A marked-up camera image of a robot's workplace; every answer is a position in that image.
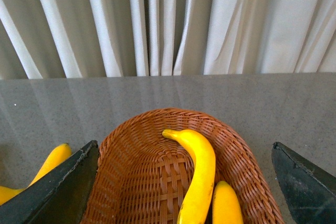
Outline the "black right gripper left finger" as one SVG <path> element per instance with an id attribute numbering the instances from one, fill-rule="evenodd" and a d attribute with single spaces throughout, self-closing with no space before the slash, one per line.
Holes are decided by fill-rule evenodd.
<path id="1" fill-rule="evenodd" d="M 1 223 L 80 223 L 98 169 L 93 140 L 1 205 Z"/>

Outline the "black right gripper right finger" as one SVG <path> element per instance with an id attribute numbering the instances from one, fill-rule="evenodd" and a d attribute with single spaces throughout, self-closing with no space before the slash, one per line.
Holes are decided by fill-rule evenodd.
<path id="1" fill-rule="evenodd" d="M 335 223 L 335 177 L 280 142 L 271 159 L 293 220 Z"/>

